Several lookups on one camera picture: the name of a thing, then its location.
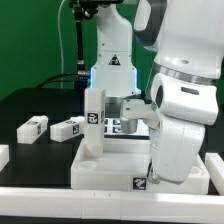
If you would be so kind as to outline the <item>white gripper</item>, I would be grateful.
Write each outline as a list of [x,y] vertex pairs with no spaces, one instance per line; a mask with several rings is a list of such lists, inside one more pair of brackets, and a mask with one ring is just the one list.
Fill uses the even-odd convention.
[[201,148],[205,126],[218,115],[216,87],[178,80],[157,73],[150,89],[153,110],[159,123],[151,132],[151,163],[147,178],[184,182]]

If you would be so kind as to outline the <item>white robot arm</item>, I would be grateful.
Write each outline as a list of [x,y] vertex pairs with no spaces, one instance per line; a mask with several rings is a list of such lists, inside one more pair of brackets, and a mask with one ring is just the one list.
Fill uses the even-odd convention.
[[[152,182],[182,183],[218,115],[215,80],[224,59],[224,0],[137,0],[133,22],[116,10],[125,0],[70,0],[97,20],[98,56],[91,84],[121,97],[122,127],[150,130]],[[142,100],[129,75],[132,42],[155,52]]]

